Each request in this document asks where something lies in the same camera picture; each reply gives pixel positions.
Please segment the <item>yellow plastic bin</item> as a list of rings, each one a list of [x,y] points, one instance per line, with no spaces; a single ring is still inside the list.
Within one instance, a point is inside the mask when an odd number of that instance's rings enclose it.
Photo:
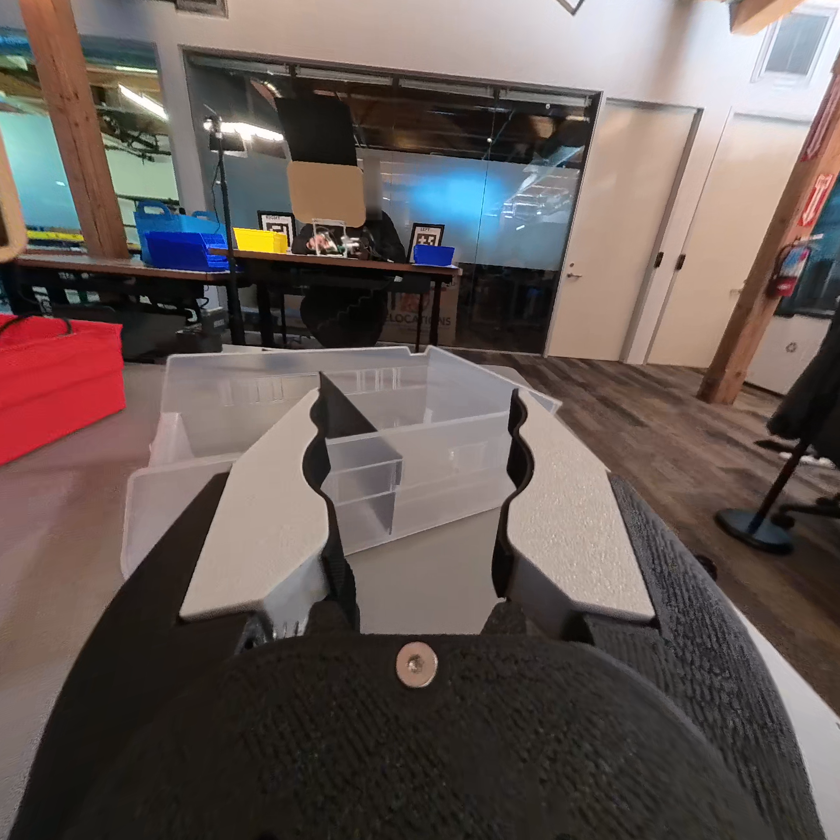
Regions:
[[[284,255],[289,249],[285,233],[247,227],[234,227],[233,235],[237,250],[249,253]]]

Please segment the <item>black light stand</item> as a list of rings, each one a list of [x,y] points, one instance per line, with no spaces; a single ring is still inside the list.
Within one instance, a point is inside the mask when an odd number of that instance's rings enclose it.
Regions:
[[[233,345],[244,347],[247,344],[245,321],[242,313],[238,288],[238,268],[235,257],[235,237],[232,225],[230,204],[228,197],[228,179],[225,166],[225,131],[221,117],[211,108],[209,117],[204,122],[204,128],[213,141],[217,154],[217,179],[223,205],[223,221],[225,230],[225,256],[227,260],[227,279],[225,281],[228,325]]]

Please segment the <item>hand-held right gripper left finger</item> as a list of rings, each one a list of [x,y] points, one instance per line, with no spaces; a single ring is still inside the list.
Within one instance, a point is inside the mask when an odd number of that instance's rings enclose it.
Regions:
[[[337,514],[322,486],[327,439],[361,416],[336,387],[317,387],[227,474],[180,617],[256,613],[276,636],[301,629],[314,604],[336,602],[361,624]]]

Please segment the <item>black coat stand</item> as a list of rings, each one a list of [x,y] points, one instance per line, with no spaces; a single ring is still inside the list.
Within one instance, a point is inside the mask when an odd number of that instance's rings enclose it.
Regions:
[[[793,551],[791,537],[782,527],[772,524],[770,514],[809,447],[805,438],[794,447],[756,511],[735,508],[717,511],[714,522],[719,529],[760,552],[777,556],[790,554]]]

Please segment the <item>dark hanging cloth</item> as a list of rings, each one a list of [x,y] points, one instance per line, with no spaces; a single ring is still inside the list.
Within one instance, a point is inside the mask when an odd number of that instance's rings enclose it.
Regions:
[[[817,457],[839,467],[838,318],[766,427],[778,438],[806,442]]]

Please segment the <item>clear plastic organiser box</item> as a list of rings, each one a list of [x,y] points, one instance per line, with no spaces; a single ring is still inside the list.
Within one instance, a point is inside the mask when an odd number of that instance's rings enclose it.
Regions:
[[[518,383],[435,347],[173,355],[150,462],[131,475],[128,579],[197,493],[325,374],[365,417],[328,442],[345,555],[498,508],[512,493],[508,417]]]

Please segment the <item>white door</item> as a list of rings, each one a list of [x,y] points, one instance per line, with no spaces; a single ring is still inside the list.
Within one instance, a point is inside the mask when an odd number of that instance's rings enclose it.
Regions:
[[[733,113],[692,219],[649,364],[711,363],[808,134],[807,121]]]
[[[697,132],[701,110],[606,99],[564,253],[548,357],[626,353]]]

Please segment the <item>wooden desk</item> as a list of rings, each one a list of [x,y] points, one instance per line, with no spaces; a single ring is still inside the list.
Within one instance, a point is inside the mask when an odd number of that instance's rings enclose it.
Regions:
[[[175,317],[194,323],[209,292],[227,289],[229,274],[159,269],[140,259],[30,251],[2,267],[2,289],[14,315],[70,316],[110,312]]]
[[[271,314],[270,288],[287,294],[294,287],[360,288],[368,291],[387,289],[390,281],[397,293],[416,295],[419,303],[426,293],[430,300],[430,323],[427,344],[439,345],[439,317],[444,285],[460,278],[456,266],[426,266],[399,264],[388,261],[347,259],[340,256],[274,254],[231,248],[213,248],[212,253],[223,255],[235,265],[226,282],[228,312],[235,320],[235,305],[239,304],[238,279],[256,287],[258,325],[261,346],[277,347],[275,321]]]

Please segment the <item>fiducial tag sign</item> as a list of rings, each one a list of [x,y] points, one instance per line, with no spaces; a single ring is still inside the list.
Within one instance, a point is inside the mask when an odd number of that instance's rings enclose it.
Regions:
[[[297,220],[290,211],[258,211],[259,228],[285,238],[285,250],[289,251],[297,234]]]
[[[414,249],[417,245],[438,247],[443,243],[444,224],[426,224],[414,222],[408,241],[408,259],[415,262]]]

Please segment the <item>wooden post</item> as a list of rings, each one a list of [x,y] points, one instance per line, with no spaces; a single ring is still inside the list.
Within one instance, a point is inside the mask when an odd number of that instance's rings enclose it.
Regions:
[[[126,259],[128,240],[71,3],[18,4],[87,252]]]
[[[834,61],[827,89],[834,77],[839,77],[839,59]],[[822,154],[811,161],[801,162],[801,152],[696,395],[704,403],[731,405],[742,389],[753,357],[778,307],[778,298],[768,297],[766,292],[776,257],[784,246],[797,239],[806,239],[812,233],[813,227],[797,227],[796,221],[816,176],[834,173],[835,183],[837,181],[839,109]]]

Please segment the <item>red plastic bin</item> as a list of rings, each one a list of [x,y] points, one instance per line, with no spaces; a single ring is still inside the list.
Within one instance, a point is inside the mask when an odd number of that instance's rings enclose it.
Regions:
[[[126,407],[118,324],[1,316],[1,464]]]

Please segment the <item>red sign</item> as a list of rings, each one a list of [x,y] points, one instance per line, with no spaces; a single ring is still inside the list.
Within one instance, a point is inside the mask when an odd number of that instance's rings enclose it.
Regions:
[[[801,162],[808,162],[823,153],[826,137],[831,132],[839,109],[839,77],[834,77],[826,90],[821,106],[812,122],[810,131],[803,143]]]
[[[833,190],[836,178],[834,173],[821,173],[815,177],[796,221],[798,228],[813,228]]]

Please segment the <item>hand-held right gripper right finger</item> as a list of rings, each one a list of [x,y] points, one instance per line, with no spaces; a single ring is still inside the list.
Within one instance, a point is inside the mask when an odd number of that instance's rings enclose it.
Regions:
[[[608,468],[524,388],[511,393],[507,474],[491,575],[546,637],[585,616],[655,620]]]

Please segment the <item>black square panel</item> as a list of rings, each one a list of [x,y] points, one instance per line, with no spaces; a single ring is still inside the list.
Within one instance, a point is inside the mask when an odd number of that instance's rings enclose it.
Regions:
[[[275,98],[290,160],[357,166],[350,108],[335,97]]]

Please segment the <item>cardboard box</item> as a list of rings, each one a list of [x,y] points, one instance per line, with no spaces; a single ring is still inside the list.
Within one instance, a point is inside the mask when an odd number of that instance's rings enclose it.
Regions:
[[[384,343],[403,343],[414,346],[417,340],[417,325],[420,324],[420,344],[429,344],[434,307],[434,291],[418,296],[412,293],[388,293],[388,312],[381,333]],[[459,300],[459,280],[441,286],[437,312],[437,344],[455,346]]]

